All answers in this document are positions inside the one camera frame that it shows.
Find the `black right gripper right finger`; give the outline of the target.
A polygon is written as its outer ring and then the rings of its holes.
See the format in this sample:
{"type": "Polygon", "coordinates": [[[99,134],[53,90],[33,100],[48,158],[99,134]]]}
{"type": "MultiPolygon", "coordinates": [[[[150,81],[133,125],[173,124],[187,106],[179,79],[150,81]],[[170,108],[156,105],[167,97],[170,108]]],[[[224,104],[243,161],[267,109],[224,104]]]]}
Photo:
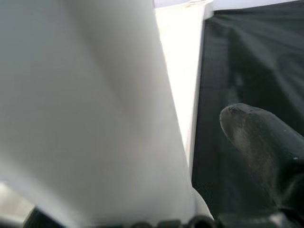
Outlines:
{"type": "Polygon", "coordinates": [[[225,107],[222,131],[275,203],[274,224],[304,228],[304,136],[273,113],[244,103],[225,107]]]}

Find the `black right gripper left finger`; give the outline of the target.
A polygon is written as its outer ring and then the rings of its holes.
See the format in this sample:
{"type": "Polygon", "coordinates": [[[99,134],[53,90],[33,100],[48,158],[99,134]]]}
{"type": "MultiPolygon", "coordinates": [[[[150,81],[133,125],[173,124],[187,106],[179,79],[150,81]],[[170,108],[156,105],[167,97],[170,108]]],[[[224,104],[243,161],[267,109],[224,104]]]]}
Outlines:
{"type": "Polygon", "coordinates": [[[23,222],[23,228],[66,228],[35,207],[23,222]]]}

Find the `white plastic table top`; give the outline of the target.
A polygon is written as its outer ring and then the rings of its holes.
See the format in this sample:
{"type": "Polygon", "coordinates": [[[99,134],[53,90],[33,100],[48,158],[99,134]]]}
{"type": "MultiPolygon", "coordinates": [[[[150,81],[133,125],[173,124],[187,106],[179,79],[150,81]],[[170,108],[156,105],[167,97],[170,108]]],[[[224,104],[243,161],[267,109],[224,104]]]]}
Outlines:
{"type": "Polygon", "coordinates": [[[185,156],[192,169],[204,22],[213,16],[213,0],[156,8],[155,14],[185,156]]]}

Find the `white plastic table leg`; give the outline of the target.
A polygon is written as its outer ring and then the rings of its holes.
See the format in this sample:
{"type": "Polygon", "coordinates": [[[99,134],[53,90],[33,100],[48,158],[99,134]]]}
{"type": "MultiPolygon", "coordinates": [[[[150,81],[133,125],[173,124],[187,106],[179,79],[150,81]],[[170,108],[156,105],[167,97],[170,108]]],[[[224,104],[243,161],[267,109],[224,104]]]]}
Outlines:
{"type": "Polygon", "coordinates": [[[0,180],[67,227],[210,215],[152,0],[0,0],[0,180]]]}

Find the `black tablecloth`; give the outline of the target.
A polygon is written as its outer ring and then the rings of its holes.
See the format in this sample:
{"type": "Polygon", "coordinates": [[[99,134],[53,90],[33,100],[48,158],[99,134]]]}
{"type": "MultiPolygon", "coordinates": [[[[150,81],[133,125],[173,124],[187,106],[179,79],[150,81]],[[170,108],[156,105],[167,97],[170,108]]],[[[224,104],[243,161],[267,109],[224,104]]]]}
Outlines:
{"type": "Polygon", "coordinates": [[[218,10],[204,22],[192,184],[214,221],[196,227],[282,228],[277,208],[222,131],[221,111],[244,103],[304,136],[304,0],[218,10]]]}

